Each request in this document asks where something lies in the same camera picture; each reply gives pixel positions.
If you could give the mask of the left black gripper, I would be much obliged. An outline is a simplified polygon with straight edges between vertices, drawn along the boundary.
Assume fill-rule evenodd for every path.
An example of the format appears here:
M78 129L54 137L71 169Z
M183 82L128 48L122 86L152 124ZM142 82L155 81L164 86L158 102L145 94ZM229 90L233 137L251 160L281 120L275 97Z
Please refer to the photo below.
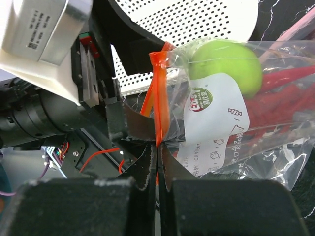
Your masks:
M87 77L79 72L91 69L92 91L96 97L114 95L116 76L111 48L114 47L127 75L152 70L149 54L161 51L165 42L133 22L114 0L94 0L88 20L89 32L78 37L71 48L72 75L83 102ZM154 120L145 117L122 101L106 105L111 141L155 141Z

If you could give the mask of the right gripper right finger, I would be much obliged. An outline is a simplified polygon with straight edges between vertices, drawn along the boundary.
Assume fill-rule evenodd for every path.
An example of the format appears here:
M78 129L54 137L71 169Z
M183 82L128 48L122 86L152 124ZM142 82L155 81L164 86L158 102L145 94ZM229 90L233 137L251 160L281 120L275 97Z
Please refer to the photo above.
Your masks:
M199 179L157 150L164 236L307 236L292 194L270 180Z

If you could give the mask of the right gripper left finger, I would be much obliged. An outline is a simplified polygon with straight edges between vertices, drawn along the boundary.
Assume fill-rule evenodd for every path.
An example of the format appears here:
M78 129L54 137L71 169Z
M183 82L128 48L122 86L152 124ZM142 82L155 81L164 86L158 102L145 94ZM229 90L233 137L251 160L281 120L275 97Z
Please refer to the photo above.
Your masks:
M31 180L10 201L3 236L153 236L156 147L114 178Z

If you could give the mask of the green fake apple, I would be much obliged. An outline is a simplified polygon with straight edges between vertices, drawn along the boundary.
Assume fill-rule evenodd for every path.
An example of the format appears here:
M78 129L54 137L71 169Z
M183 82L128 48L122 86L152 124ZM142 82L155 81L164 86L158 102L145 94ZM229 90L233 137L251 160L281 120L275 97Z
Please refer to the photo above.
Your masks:
M262 86L262 68L256 54L230 41L214 40L201 45L189 59L188 73L192 80L225 73L246 97L255 96Z

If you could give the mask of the clear red-zip bag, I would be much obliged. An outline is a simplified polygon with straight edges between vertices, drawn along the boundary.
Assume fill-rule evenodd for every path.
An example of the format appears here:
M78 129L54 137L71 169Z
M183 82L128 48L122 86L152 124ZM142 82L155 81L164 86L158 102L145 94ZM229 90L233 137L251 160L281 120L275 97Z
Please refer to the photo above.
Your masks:
M153 78L141 114L155 124L157 144L196 177L234 174L238 179L274 180L292 189L315 142L315 109L298 111L288 131L283 125L250 144L250 119L236 81L225 73L192 80L189 59L204 43L241 43L258 57L262 75L315 65L313 40L237 42L202 38L180 47L165 45L149 55ZM305 89L315 74L295 81Z

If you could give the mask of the red fake chili peppers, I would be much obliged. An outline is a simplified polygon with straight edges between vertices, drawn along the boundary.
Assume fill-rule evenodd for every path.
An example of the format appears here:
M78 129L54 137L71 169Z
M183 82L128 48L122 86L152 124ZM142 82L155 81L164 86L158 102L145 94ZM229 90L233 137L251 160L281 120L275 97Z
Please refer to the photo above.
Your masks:
M314 73L312 65L263 74L259 92L254 97L245 97L250 125L243 134L252 138L250 144L276 126L284 126L280 133L288 131L296 112L315 108L315 83L307 88L295 83Z

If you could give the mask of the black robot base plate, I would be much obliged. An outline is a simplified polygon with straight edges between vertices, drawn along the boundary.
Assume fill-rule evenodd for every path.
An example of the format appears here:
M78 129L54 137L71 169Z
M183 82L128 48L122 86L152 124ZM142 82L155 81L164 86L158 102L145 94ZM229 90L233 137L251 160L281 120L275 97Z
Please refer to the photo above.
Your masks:
M42 149L59 178L117 177L143 150L138 143L112 142L95 127L45 138Z

